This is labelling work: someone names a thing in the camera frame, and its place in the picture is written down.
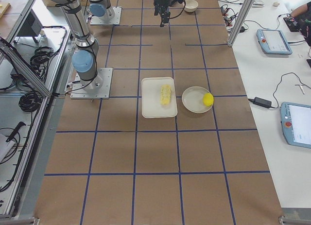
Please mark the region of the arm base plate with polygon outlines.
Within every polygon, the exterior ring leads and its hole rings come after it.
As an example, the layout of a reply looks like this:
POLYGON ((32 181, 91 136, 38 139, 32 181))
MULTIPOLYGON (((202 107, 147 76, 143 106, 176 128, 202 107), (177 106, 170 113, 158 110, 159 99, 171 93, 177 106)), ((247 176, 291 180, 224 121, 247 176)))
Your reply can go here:
POLYGON ((93 16, 90 21, 91 26, 112 26, 119 25, 121 20, 121 7, 110 7, 104 16, 93 16))
POLYGON ((75 80, 80 81, 73 85, 73 92, 70 93, 71 99, 108 99, 111 89, 112 68, 99 68, 97 77, 89 84, 80 79, 78 73, 75 80))

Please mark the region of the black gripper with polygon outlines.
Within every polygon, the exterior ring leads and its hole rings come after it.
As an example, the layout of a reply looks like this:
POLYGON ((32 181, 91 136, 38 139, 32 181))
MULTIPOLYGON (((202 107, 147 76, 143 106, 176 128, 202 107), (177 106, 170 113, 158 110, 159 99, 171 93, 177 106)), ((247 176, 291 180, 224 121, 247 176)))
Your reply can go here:
POLYGON ((160 27, 164 27, 165 24, 169 23, 170 15, 169 6, 172 6, 179 0, 154 0, 154 15, 161 17, 160 27))

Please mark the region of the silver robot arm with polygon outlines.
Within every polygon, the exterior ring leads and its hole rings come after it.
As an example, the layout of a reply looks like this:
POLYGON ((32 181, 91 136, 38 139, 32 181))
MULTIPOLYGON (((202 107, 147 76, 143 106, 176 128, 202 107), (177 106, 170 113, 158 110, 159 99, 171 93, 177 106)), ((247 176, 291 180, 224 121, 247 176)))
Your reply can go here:
MULTIPOLYGON (((62 9, 65 19, 73 32, 75 37, 75 45, 77 51, 73 54, 72 65, 77 71, 80 77, 80 88, 74 89, 68 92, 74 92, 80 89, 93 89, 102 85, 102 79, 98 76, 97 68, 97 51, 98 42, 94 35, 91 33, 89 26, 86 22, 85 16, 82 12, 80 0, 51 0, 55 2, 55 7, 62 9)), ((108 17, 106 13, 111 8, 110 0, 89 0, 90 11, 96 17, 108 17)), ((185 0, 153 0, 155 12, 154 15, 160 15, 160 27, 164 27, 164 24, 169 23, 170 19, 176 18, 177 16, 171 17, 169 7, 174 1, 184 3, 185 0)))
POLYGON ((89 9, 93 16, 102 20, 110 20, 115 16, 110 0, 88 0, 89 9))

